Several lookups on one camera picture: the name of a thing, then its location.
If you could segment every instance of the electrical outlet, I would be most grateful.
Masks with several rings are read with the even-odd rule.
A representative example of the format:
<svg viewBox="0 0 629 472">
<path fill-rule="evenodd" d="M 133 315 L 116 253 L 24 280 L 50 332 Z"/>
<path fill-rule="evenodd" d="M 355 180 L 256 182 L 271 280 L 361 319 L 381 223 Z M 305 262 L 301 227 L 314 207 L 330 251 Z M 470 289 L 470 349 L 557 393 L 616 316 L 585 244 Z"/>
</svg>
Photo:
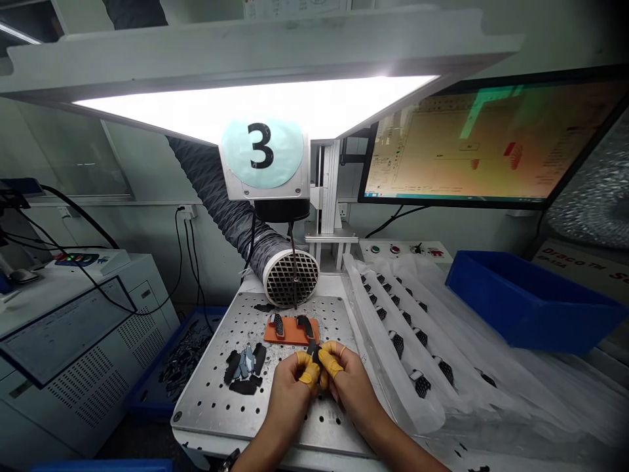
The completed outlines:
<svg viewBox="0 0 629 472">
<path fill-rule="evenodd" d="M 339 203 L 339 216 L 347 218 L 347 202 Z"/>
<path fill-rule="evenodd" d="M 57 210 L 61 218 L 80 218 L 81 214 L 71 206 L 58 206 Z"/>
<path fill-rule="evenodd" d="M 198 216 L 196 205 L 180 205 L 180 207 L 183 207 L 183 210 L 181 210 L 181 215 L 186 220 L 192 220 L 193 218 L 196 218 Z"/>
</svg>

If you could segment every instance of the ventilation grille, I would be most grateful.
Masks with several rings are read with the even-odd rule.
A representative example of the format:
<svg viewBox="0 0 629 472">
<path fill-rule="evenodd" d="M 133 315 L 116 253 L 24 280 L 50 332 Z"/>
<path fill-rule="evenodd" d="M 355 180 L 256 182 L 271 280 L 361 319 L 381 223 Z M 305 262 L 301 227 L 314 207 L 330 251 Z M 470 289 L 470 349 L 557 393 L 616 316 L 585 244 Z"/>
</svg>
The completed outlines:
<svg viewBox="0 0 629 472">
<path fill-rule="evenodd" d="M 316 260 L 306 252 L 296 252 L 297 279 L 293 284 L 294 264 L 292 252 L 281 257 L 269 271 L 265 286 L 271 303 L 281 308 L 295 304 L 295 286 L 297 287 L 297 305 L 302 304 L 313 294 L 319 278 Z"/>
<path fill-rule="evenodd" d="M 95 347 L 59 375 L 46 390 L 87 425 L 95 428 L 128 388 L 120 372 L 113 370 L 113 363 L 107 355 L 100 347 Z"/>
<path fill-rule="evenodd" d="M 59 375 L 47 388 L 72 408 L 100 381 L 113 364 L 100 349 L 91 349 L 80 361 Z"/>
<path fill-rule="evenodd" d="M 133 351 L 133 356 L 135 356 L 142 368 L 146 369 L 153 362 L 155 355 L 163 345 L 164 338 L 162 338 L 159 330 L 155 330 Z"/>
<path fill-rule="evenodd" d="M 149 309 L 144 306 L 138 313 L 149 313 Z M 154 326 L 155 320 L 152 316 L 133 315 L 118 328 L 118 334 L 126 346 L 133 349 Z"/>
<path fill-rule="evenodd" d="M 89 426 L 95 428 L 120 401 L 128 388 L 129 384 L 123 379 L 120 372 L 115 370 L 75 413 Z"/>
</svg>

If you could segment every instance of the computer monitor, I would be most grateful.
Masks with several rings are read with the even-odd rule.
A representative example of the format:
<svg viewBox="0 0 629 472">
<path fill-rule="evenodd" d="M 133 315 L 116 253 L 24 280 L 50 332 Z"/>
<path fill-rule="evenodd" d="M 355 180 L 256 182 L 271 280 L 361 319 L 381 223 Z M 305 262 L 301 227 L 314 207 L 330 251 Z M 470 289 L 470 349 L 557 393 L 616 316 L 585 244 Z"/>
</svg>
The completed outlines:
<svg viewBox="0 0 629 472">
<path fill-rule="evenodd" d="M 544 210 L 629 105 L 629 67 L 457 83 L 372 125 L 359 203 Z"/>
</svg>

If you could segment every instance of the light blue circle sticker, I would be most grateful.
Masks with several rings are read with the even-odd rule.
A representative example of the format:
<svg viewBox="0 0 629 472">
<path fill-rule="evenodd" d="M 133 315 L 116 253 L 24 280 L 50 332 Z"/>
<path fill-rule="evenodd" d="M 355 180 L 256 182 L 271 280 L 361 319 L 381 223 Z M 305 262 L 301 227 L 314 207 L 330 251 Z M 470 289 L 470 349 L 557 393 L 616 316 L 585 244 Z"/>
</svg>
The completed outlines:
<svg viewBox="0 0 629 472">
<path fill-rule="evenodd" d="M 295 175 L 303 158 L 296 123 L 278 119 L 234 120 L 225 129 L 221 154 L 231 172 L 254 188 L 276 188 Z"/>
</svg>

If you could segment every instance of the blue plastic bin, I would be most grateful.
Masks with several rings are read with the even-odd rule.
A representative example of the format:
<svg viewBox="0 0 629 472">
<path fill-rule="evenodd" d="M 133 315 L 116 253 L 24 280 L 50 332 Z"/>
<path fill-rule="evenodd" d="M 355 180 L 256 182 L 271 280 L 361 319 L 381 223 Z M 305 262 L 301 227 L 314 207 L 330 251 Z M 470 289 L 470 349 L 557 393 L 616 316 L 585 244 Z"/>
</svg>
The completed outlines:
<svg viewBox="0 0 629 472">
<path fill-rule="evenodd" d="M 507 252 L 459 251 L 446 285 L 512 347 L 585 355 L 629 314 Z"/>
<path fill-rule="evenodd" d="M 206 307 L 208 322 L 212 330 L 216 332 L 223 316 L 227 312 L 227 307 L 208 306 Z M 144 371 L 144 374 L 136 385 L 131 389 L 124 406 L 132 414 L 151 420 L 168 422 L 175 409 L 178 395 L 169 395 L 167 383 L 160 382 L 159 374 L 171 351 L 175 350 L 185 335 L 193 329 L 194 336 L 207 336 L 207 323 L 205 321 L 203 307 L 197 307 L 188 318 L 184 320 L 177 331 L 164 344 L 155 360 Z"/>
<path fill-rule="evenodd" d="M 38 464 L 31 472 L 172 472 L 170 459 L 77 460 Z"/>
</svg>

